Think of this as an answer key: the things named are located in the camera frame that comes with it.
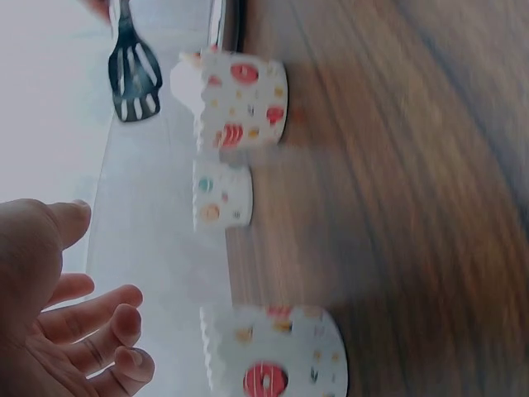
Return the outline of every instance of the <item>black spatula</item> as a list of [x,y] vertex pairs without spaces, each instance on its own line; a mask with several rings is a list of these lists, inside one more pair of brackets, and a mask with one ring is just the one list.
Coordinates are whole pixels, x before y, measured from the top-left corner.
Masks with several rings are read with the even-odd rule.
[[136,33],[128,0],[112,0],[110,12],[116,37],[108,59],[114,108],[122,122],[145,120],[160,112],[160,65]]

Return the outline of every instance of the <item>white paper cup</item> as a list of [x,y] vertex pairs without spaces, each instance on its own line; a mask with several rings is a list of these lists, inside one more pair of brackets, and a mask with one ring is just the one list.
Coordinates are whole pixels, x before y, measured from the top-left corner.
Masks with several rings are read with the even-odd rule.
[[277,144],[288,107],[285,68],[251,55],[202,54],[204,101],[198,149],[218,151]]
[[212,395],[346,396],[346,351],[324,310],[212,306],[200,316]]
[[220,162],[193,163],[193,220],[196,231],[247,226],[253,210],[248,167]]

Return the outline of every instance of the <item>wooden table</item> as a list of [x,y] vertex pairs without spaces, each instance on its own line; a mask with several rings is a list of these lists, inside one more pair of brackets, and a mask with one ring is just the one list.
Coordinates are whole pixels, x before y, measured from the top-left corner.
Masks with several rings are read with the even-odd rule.
[[529,3],[248,0],[283,144],[243,155],[236,302],[320,304],[350,396],[529,395]]

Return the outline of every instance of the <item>hand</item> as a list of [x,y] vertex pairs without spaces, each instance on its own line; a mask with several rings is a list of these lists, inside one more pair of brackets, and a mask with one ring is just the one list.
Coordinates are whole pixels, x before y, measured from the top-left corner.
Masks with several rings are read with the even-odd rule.
[[93,291],[86,275],[60,275],[62,250],[89,222],[84,203],[0,204],[1,396],[127,397],[152,379],[152,358],[133,348],[141,332],[136,287],[42,312]]
[[82,0],[88,8],[95,12],[105,21],[109,22],[110,17],[108,16],[108,0]]

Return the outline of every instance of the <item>spatula handle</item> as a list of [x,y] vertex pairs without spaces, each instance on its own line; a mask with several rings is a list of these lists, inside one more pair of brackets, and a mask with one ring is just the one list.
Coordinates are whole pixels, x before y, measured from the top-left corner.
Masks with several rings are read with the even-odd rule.
[[110,8],[113,26],[118,27],[120,30],[133,27],[129,0],[111,0]]

